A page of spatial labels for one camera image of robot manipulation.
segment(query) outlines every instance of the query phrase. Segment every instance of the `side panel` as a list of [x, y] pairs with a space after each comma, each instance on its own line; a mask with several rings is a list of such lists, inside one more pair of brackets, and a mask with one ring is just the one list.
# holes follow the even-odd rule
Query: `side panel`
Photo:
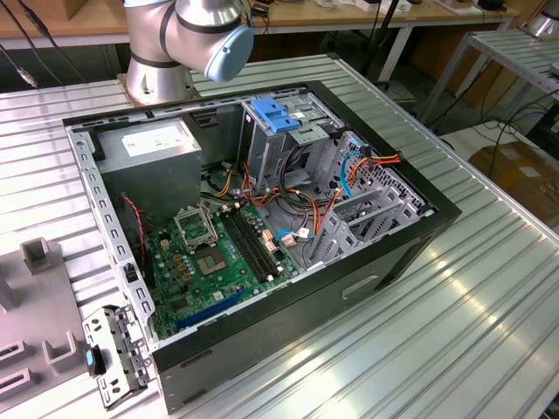
[[366, 299], [385, 279], [394, 279], [389, 278], [393, 267], [400, 265], [401, 260], [415, 259], [418, 251], [424, 247], [422, 244], [430, 240], [431, 236], [404, 244], [208, 347], [189, 360], [166, 371], [160, 370], [160, 383], [168, 412], [178, 410], [221, 383], [242, 374], [265, 357]]

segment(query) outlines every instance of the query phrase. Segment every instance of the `aluminum table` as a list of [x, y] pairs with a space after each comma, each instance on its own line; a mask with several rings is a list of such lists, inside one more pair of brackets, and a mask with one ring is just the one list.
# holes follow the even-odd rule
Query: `aluminum table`
[[513, 100], [514, 108], [508, 111], [509, 115], [523, 105], [521, 99], [528, 93], [530, 86], [542, 90], [543, 93], [549, 93], [556, 100], [559, 99], [559, 77], [549, 70], [553, 63], [559, 61], [559, 40], [541, 41], [522, 30], [471, 32], [464, 36], [433, 88], [420, 118], [423, 123], [431, 116], [440, 95], [470, 47], [482, 55], [467, 75], [457, 95], [473, 82], [486, 62], [492, 59], [524, 80], [523, 88]]
[[[327, 56], [248, 65], [203, 95], [322, 80], [463, 211], [395, 284], [173, 417], [533, 417], [559, 391], [559, 237]], [[59, 120], [129, 107], [116, 81], [0, 96], [0, 251], [57, 240], [82, 316], [119, 304]], [[165, 417], [155, 382], [109, 414], [85, 374], [6, 418]]]

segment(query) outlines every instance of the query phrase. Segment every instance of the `ram slot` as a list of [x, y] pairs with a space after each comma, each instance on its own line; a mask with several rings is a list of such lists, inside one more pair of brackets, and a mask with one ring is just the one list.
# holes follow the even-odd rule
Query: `ram slot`
[[259, 260], [265, 265], [265, 268], [269, 275], [276, 276], [278, 270], [275, 263], [270, 259], [269, 252], [264, 248], [264, 245], [258, 240], [258, 238], [252, 233], [251, 225], [241, 216], [240, 212], [233, 215], [233, 218], [237, 222], [237, 225], [241, 230], [245, 232], [247, 236], [250, 237], [251, 247], [259, 254]]
[[238, 212], [223, 214], [221, 221], [260, 283], [266, 282], [270, 275], [277, 275], [275, 264], [254, 236], [248, 222]]

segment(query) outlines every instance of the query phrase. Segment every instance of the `green circuit board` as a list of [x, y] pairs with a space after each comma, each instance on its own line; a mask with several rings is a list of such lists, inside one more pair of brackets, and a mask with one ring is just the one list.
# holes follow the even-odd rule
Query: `green circuit board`
[[[250, 204], [241, 210], [241, 215], [252, 225], [258, 225], [259, 230], [266, 229]], [[152, 319], [159, 339], [179, 332], [177, 322], [193, 314], [235, 296], [238, 302], [246, 301], [298, 274], [297, 265], [287, 251], [280, 248], [279, 253], [270, 256], [283, 271], [273, 281], [260, 283], [217, 213], [210, 214], [210, 219], [218, 239], [211, 247], [202, 246], [194, 254], [188, 253], [181, 232], [174, 223], [147, 234], [155, 277], [154, 283], [148, 284], [148, 288], [155, 302]], [[192, 221], [194, 223], [190, 225], [189, 233], [192, 231], [193, 236], [202, 234], [196, 220]], [[162, 244], [162, 237], [168, 240], [168, 246], [167, 243]], [[259, 236], [259, 241], [266, 251], [265, 240]]]

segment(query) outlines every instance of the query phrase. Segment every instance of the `motherboard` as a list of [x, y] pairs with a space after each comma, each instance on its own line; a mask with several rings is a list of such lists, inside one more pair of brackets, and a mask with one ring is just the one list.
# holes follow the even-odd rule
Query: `motherboard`
[[[299, 274], [282, 245], [269, 239], [271, 233], [251, 204], [233, 212], [204, 216], [205, 211], [179, 212], [175, 223], [146, 235], [154, 266], [148, 284], [156, 306], [152, 319], [160, 340]], [[236, 216], [250, 231], [231, 225]], [[255, 254], [262, 258], [255, 260]], [[273, 275], [259, 265], [264, 255]]]

